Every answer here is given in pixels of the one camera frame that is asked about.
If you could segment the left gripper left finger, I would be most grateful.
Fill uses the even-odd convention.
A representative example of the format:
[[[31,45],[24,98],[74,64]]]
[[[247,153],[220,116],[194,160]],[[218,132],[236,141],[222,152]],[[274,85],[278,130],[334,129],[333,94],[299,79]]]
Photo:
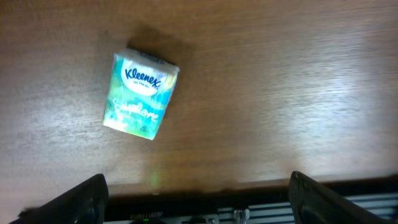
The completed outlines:
[[[11,224],[100,224],[109,199],[103,174],[96,174],[39,208],[22,211]]]

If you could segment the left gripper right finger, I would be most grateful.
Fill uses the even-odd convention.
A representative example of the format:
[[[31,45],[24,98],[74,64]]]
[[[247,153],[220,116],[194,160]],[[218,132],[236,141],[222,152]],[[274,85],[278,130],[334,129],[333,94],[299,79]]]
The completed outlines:
[[[295,224],[388,224],[391,220],[363,209],[305,174],[294,171],[289,202]]]

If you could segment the teal Kleenex tissue pack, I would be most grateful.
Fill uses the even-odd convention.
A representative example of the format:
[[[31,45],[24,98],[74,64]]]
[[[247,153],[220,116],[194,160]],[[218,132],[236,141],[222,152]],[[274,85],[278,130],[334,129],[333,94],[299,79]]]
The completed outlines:
[[[153,140],[180,68],[134,49],[114,55],[103,125]]]

